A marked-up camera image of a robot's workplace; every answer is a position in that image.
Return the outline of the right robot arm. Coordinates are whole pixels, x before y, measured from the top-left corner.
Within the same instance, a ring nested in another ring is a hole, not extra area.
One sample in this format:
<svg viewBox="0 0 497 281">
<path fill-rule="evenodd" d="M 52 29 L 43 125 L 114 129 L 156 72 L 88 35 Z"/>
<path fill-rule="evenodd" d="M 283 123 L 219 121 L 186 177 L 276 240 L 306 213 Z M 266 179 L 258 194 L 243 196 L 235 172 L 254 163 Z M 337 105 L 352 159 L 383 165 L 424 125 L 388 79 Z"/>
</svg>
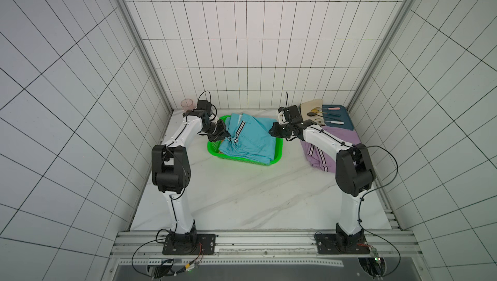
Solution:
<svg viewBox="0 0 497 281">
<path fill-rule="evenodd" d="M 364 196 L 375 181 L 368 148 L 342 141 L 309 121 L 273 123 L 273 137 L 300 139 L 318 148 L 335 161 L 335 181 L 342 190 L 340 219 L 335 229 L 335 245 L 341 251 L 355 247 L 364 238 L 360 209 Z"/>
</svg>

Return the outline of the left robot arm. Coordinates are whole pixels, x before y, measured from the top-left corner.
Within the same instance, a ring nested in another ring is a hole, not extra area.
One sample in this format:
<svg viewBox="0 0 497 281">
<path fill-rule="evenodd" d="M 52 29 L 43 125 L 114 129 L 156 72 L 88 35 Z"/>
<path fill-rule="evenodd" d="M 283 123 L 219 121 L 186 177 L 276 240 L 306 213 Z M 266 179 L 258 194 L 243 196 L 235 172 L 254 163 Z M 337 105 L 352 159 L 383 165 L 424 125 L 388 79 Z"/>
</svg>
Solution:
<svg viewBox="0 0 497 281">
<path fill-rule="evenodd" d="M 199 134 L 205 134 L 210 142 L 222 141 L 230 135 L 225 123 L 214 118 L 211 109 L 195 108 L 184 112 L 178 130 L 151 151 L 152 183 L 163 193 L 173 217 L 168 231 L 170 246 L 194 247 L 198 244 L 186 188 L 192 176 L 187 150 Z"/>
</svg>

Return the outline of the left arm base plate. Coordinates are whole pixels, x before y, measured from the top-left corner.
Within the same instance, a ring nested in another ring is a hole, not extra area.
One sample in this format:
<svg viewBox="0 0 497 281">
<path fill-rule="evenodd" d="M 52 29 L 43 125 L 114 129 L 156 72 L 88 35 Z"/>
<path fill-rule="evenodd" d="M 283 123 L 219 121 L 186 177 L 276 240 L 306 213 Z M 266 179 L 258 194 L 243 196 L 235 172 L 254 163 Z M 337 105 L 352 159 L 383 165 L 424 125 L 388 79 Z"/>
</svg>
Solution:
<svg viewBox="0 0 497 281">
<path fill-rule="evenodd" d="M 169 234 L 163 243 L 163 255 L 213 255 L 215 234 Z"/>
</svg>

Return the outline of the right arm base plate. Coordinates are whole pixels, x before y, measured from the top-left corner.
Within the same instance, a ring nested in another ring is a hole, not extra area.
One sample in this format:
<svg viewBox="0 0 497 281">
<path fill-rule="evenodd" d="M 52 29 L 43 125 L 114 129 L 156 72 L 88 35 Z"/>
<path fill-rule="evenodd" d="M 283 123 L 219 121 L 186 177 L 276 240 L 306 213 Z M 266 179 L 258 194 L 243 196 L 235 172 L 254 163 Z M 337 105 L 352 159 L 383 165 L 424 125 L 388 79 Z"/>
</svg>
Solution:
<svg viewBox="0 0 497 281">
<path fill-rule="evenodd" d="M 364 243 L 364 233 L 355 235 L 314 233 L 320 255 L 369 255 L 370 248 Z"/>
</svg>

